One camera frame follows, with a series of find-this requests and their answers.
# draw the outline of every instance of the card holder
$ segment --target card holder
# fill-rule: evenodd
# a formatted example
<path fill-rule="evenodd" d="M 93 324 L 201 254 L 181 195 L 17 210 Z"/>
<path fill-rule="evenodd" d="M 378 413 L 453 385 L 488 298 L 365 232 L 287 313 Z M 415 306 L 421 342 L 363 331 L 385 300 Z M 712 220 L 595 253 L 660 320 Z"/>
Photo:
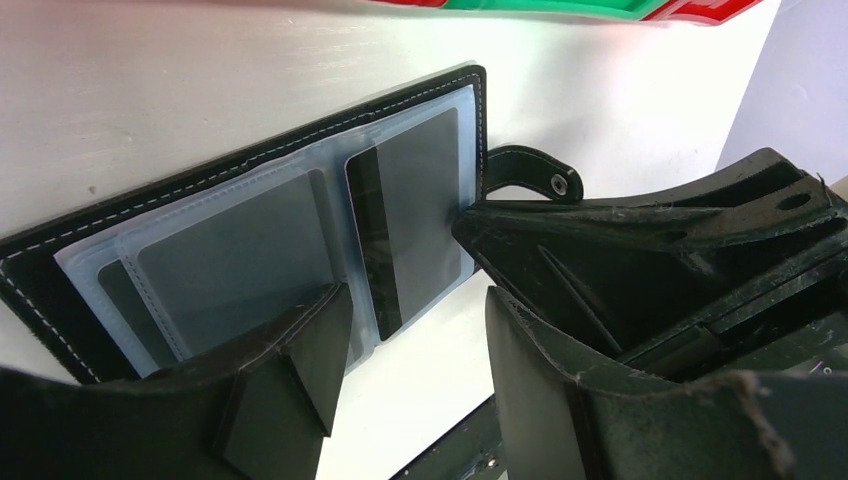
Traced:
<path fill-rule="evenodd" d="M 455 144 L 455 174 L 443 186 L 438 175 L 420 182 L 451 192 L 453 210 L 441 218 L 425 212 L 419 229 L 439 225 L 429 239 L 444 241 L 453 211 L 480 196 L 483 78 L 482 68 L 463 67 L 6 239 L 0 293 L 60 361 L 90 383 L 137 378 L 183 361 L 294 306 L 300 290 L 341 281 L 353 297 L 348 367 L 355 366 L 378 337 L 391 333 L 376 328 L 344 165 L 374 147 L 386 155 L 394 149 L 385 158 L 403 159 L 400 140 L 420 128 L 421 145 L 438 144 L 441 139 L 427 138 L 428 121 L 455 116 L 456 138 L 447 142 Z M 435 165 L 438 155 L 433 150 L 417 162 Z M 428 173 L 423 167 L 407 174 L 407 190 Z M 410 207 L 434 201 L 424 192 L 413 202 L 400 187 L 389 195 L 398 208 L 387 209 L 401 219 L 390 229 L 399 232 L 396 248 L 406 241 L 405 229 L 416 227 Z M 425 248 L 430 240 L 412 246 Z M 394 252 L 398 266 L 408 260 L 402 253 Z M 398 270 L 407 324 L 473 272 L 458 246 L 448 253 L 440 259 L 448 275 L 433 276 L 427 292 L 404 284 L 412 276 Z"/>

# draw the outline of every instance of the white surface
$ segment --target white surface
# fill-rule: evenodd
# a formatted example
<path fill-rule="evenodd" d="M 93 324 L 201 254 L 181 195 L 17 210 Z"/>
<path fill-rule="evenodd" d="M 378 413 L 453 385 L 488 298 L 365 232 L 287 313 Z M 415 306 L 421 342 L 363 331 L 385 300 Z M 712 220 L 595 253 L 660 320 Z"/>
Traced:
<path fill-rule="evenodd" d="M 715 168 L 777 5 L 706 28 L 344 0 L 0 0 L 0 235 L 469 61 L 488 69 L 492 146 L 570 162 L 591 196 L 680 184 Z M 491 394 L 484 287 L 346 378 L 319 478 L 388 478 Z M 68 378 L 5 306 L 0 363 Z"/>

